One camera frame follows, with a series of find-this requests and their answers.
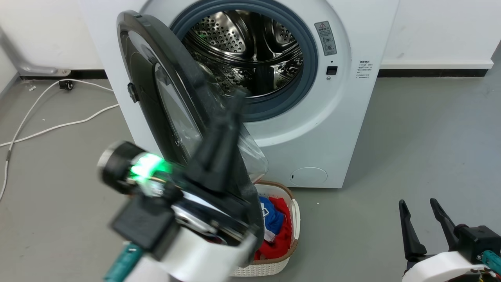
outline stainless steel drum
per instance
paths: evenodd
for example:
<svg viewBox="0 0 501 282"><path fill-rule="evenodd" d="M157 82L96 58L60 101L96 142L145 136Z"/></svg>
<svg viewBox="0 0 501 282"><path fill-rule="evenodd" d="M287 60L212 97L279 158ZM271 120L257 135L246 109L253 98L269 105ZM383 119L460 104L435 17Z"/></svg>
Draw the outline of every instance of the stainless steel drum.
<svg viewBox="0 0 501 282"><path fill-rule="evenodd" d="M236 86L247 88L254 97L274 93L303 65L301 48L286 27L247 11L207 16L191 28L183 43L214 73L225 94Z"/></svg>

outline front-loading washing machine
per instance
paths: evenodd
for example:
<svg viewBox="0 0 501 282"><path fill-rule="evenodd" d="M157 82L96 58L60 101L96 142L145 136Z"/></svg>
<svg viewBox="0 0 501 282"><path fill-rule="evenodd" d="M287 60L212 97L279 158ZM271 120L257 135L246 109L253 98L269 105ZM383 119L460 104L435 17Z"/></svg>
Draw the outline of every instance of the front-loading washing machine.
<svg viewBox="0 0 501 282"><path fill-rule="evenodd" d="M81 0L80 7L139 146L182 162L207 122L196 93L217 84L213 94L224 100L245 88L245 126L269 162L264 179L341 188L398 2Z"/></svg>

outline wire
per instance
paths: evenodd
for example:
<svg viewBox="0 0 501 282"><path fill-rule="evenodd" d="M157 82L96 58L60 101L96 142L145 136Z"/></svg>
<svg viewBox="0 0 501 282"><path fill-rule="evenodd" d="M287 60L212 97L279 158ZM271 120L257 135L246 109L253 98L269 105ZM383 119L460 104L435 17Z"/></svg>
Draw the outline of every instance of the wire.
<svg viewBox="0 0 501 282"><path fill-rule="evenodd" d="M95 118L96 116L98 116L99 114L101 113L104 113L106 112L107 110L109 109L112 109L112 108L116 108L118 107L118 104L115 104L113 106L109 106L109 107L106 107L98 112L96 112L95 114L93 114L92 116L86 118L86 119L83 119L83 120L79 120L79 121L74 121L74 122L69 122L69 123L65 123L65 124L60 124L58 126L54 126L54 127L51 127L51 128L48 128L44 131L41 131L41 132L38 132L38 133L35 133L33 135L30 135L30 136L27 136L27 137L24 137L24 138L21 138L21 139L17 139L16 141L14 141L14 143L19 143L21 141L24 141L24 140L28 140L30 138L33 138L35 136L39 136L39 135L42 135L44 133L47 133L49 131L52 131L52 130L55 130L55 129L58 129L58 128L62 128L62 127L65 127L65 126L69 126L69 125L74 125L74 124L79 124L79 123L84 123L86 121L90 121L91 119ZM0 147L3 147L3 146L7 146L7 145L10 145L12 142L7 142L7 143L3 143L3 144L0 144Z"/></svg>
<svg viewBox="0 0 501 282"><path fill-rule="evenodd" d="M96 117L97 115L101 114L102 112L106 111L106 110L109 110L111 108L114 108L114 107L117 107L118 104L116 105L113 105L113 106L109 106L107 108L104 108L98 112L96 112L95 114L93 114L92 116L86 118L86 119L83 119L83 120L79 120L79 121L74 121L74 122L70 122L70 123L65 123L65 124L61 124L61 125L58 125L58 126L55 126L55 127L52 127L52 128L49 128L49 129L46 129L44 131L41 131L39 133L36 133L36 134L33 134L33 135L30 135L28 137L25 137L25 138L22 138L22 139L19 139L19 140L16 140L16 138L18 137L19 135L19 132L21 131L21 128L23 127L25 121L26 121L26 118L28 118L28 115L30 115L31 111L33 110L33 108L35 107L35 105L38 103L38 101L42 98L42 96L44 96L44 94L49 90L51 89L54 85L56 84L59 84L60 81L77 81L77 82L80 82L80 83L84 83L84 84L89 84L89 85L94 85L94 86L97 86L99 88L102 88L102 89L105 89L105 90L108 90L108 91L112 91L112 89L110 88L106 88L104 86L101 86L101 85L98 85L98 84L95 84L95 83L91 83L91 82L87 82L87 81L82 81L82 80L77 80L77 79L71 79L71 78L66 78L66 79L61 79L57 82L54 82L53 84L51 84L49 87L47 87L47 89L45 89L45 91L43 91L40 96L36 99L35 103L33 104L33 106L30 108L30 110L28 110L28 112L26 113L25 117L23 118L23 121L21 121L21 124L19 125L18 127L18 130L16 131L16 133L14 134L14 137L12 138L12 141L9 142L9 143L4 143L4 144L0 144L0 147L3 147L3 146L7 146L7 145L10 145L9 146L9 150L7 151L7 159L5 161L5 171L4 171L4 184L2 185L2 190L0 191L0 201L2 200L2 197L4 196L4 192L5 192L5 188L7 187L7 175L8 175L8 171L9 171L9 161L11 159L11 156L12 156L12 148L14 146L14 143L17 143L17 142L21 142L21 141L24 141L24 140L27 140L27 139L30 139L30 138L33 138L35 136L38 136L38 135L41 135L41 134L44 134L46 132L49 132L51 130L54 130L54 129L57 129L57 128L61 128L61 127L65 127L65 126L68 126L68 125L72 125L72 124L78 124L78 123L83 123L83 122L86 122L86 121L89 121L91 119L93 119L94 117Z"/></svg>

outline wicker laundry basket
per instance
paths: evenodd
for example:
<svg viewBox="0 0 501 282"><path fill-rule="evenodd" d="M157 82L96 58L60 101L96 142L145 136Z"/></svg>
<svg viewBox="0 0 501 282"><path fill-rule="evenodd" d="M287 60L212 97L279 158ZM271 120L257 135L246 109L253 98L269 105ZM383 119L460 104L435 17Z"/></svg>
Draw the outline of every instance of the wicker laundry basket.
<svg viewBox="0 0 501 282"><path fill-rule="evenodd" d="M258 190L260 196L283 198L285 200L285 203L289 207L289 213L292 220L293 238L291 240L291 247L289 248L287 254L282 257L275 259L255 260L252 264L245 268L239 267L238 269L236 269L233 272L232 276L252 277L277 274L282 271L282 269L284 269L284 267L289 262L289 258L291 257L292 253L298 246L301 217L299 214L298 203L292 196L292 192L282 184L268 181L258 182L256 184L256 189Z"/></svg>

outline teal cable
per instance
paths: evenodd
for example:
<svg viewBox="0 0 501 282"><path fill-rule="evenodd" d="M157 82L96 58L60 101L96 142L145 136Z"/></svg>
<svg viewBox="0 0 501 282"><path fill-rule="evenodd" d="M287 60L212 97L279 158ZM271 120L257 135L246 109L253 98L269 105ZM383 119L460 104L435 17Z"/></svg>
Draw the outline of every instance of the teal cable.
<svg viewBox="0 0 501 282"><path fill-rule="evenodd" d="M108 270L108 273L104 276L103 281L123 282L132 272L142 256L143 250L139 246L129 243L122 250L110 270Z"/></svg>
<svg viewBox="0 0 501 282"><path fill-rule="evenodd" d="M490 269L501 275L501 258L493 251L487 250L481 255L482 263Z"/></svg>

